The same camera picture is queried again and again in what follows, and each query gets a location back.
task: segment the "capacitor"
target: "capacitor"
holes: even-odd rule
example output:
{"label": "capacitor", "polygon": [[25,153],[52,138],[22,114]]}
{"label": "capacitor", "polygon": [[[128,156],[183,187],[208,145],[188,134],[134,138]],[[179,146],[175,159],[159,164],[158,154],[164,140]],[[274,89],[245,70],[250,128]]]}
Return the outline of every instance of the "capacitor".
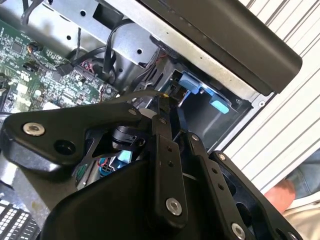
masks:
{"label": "capacitor", "polygon": [[85,78],[82,78],[80,81],[78,81],[78,85],[79,87],[82,87],[86,82],[86,79]]}
{"label": "capacitor", "polygon": [[35,90],[34,95],[41,96],[42,92],[40,90]]}

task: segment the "metal screw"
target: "metal screw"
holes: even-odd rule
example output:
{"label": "metal screw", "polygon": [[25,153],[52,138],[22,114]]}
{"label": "metal screw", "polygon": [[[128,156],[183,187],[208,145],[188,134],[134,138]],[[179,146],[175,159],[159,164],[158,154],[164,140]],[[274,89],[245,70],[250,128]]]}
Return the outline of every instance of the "metal screw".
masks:
{"label": "metal screw", "polygon": [[288,232],[288,233],[292,240],[298,240],[298,238],[292,232]]}
{"label": "metal screw", "polygon": [[199,141],[199,138],[198,138],[198,136],[197,135],[192,135],[192,138],[193,138],[193,140],[195,140],[195,141]]}
{"label": "metal screw", "polygon": [[258,105],[259,105],[259,107],[264,107],[266,105],[266,102],[265,101],[260,101]]}
{"label": "metal screw", "polygon": [[133,109],[129,109],[129,113],[131,113],[132,115],[137,115],[136,111]]}
{"label": "metal screw", "polygon": [[164,120],[163,118],[160,118],[159,120],[160,120],[160,122],[162,122],[163,124],[167,124],[166,120]]}
{"label": "metal screw", "polygon": [[45,133],[45,128],[39,123],[28,122],[22,127],[23,131],[31,136],[41,136]]}
{"label": "metal screw", "polygon": [[175,216],[180,216],[182,213],[182,207],[180,202],[178,202],[178,200],[176,200],[173,197],[168,198],[165,201],[165,206],[166,206],[166,209],[168,209],[168,211]]}
{"label": "metal screw", "polygon": [[240,239],[240,240],[246,239],[246,233],[242,229],[242,227],[239,226],[239,224],[232,223],[231,228],[232,228],[233,233],[238,237],[238,239]]}
{"label": "metal screw", "polygon": [[223,154],[221,154],[221,153],[218,154],[218,157],[219,157],[222,161],[225,161],[225,160],[226,160],[225,155],[223,155]]}

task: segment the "black metal arm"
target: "black metal arm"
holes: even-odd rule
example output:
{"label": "black metal arm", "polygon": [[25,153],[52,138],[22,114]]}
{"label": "black metal arm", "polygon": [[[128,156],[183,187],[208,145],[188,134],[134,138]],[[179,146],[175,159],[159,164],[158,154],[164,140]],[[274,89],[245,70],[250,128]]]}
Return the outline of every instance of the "black metal arm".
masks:
{"label": "black metal arm", "polygon": [[37,193],[39,182],[63,188],[77,166],[134,152],[127,166],[62,197],[40,239],[302,239],[226,155],[207,155],[169,98],[150,108],[153,116],[117,103],[5,120],[2,154]]}

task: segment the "blue drive latch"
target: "blue drive latch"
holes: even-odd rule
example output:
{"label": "blue drive latch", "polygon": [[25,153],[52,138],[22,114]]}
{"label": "blue drive latch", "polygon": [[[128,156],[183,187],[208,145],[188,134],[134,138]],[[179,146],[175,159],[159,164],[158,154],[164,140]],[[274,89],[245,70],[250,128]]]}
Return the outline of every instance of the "blue drive latch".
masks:
{"label": "blue drive latch", "polygon": [[218,109],[221,113],[227,114],[229,112],[229,106],[227,101],[225,101],[221,96],[219,96],[212,88],[201,83],[196,77],[191,76],[187,72],[183,72],[179,84],[190,91],[192,94],[198,94],[200,89],[204,89],[209,95],[212,96],[209,103]]}

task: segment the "motherboard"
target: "motherboard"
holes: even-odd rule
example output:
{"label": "motherboard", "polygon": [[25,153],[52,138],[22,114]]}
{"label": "motherboard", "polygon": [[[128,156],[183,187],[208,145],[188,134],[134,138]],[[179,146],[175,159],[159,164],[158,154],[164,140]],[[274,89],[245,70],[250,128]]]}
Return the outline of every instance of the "motherboard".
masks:
{"label": "motherboard", "polygon": [[84,64],[61,77],[55,66],[68,60],[45,46],[37,51],[41,67],[28,52],[35,43],[0,20],[0,112],[19,113],[96,104],[115,98],[118,91]]}

